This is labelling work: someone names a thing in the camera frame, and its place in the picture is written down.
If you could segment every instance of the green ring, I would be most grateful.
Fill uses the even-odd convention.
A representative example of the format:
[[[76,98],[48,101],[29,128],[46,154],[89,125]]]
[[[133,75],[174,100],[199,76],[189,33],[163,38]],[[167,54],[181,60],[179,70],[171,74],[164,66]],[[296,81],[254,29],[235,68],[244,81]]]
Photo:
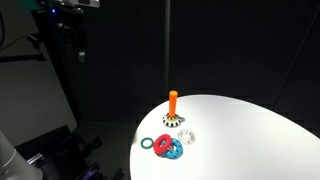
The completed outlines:
[[[146,140],[151,141],[151,145],[150,145],[150,146],[144,146],[144,145],[143,145],[143,142],[146,141]],[[154,142],[153,142],[153,140],[152,140],[151,138],[146,137],[146,138],[143,138],[143,139],[141,140],[140,145],[141,145],[141,147],[142,147],[143,149],[150,149],[150,148],[153,146],[153,143],[154,143]]]

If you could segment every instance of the orange peg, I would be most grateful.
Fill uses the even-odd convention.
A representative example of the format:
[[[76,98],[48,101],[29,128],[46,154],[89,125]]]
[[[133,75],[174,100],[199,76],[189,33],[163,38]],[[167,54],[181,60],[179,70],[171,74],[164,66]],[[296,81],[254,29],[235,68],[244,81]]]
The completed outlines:
[[[177,91],[170,91],[169,93],[169,118],[174,118],[176,116],[176,106],[177,106]]]

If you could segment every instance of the red ring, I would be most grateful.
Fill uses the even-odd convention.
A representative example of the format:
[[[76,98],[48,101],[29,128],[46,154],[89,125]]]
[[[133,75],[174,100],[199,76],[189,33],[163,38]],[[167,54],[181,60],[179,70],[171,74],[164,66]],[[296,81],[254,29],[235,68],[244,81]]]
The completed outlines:
[[[157,140],[153,144],[153,150],[157,155],[161,155],[165,153],[168,148],[171,146],[172,139],[168,134],[163,134],[157,138]]]

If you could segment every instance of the round table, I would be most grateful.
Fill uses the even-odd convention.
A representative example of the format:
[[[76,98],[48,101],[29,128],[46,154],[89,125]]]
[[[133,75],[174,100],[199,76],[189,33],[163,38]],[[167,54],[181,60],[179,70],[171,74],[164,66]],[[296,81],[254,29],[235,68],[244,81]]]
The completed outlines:
[[[320,179],[320,141],[292,121],[260,106],[222,96],[179,97],[176,113],[185,121],[168,128],[162,117],[169,102],[140,123],[130,152],[132,180],[315,180]],[[143,149],[145,137],[178,139],[181,129],[195,134],[178,159]]]

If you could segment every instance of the blue ring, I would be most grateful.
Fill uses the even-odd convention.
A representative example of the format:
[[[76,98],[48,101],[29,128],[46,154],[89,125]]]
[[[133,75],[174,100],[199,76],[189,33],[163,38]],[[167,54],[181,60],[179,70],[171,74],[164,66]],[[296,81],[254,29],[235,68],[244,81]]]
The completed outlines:
[[[182,144],[177,139],[172,138],[171,145],[175,146],[176,150],[175,151],[170,151],[170,150],[166,151],[164,153],[165,156],[169,159],[176,159],[176,158],[180,157],[183,152]]]

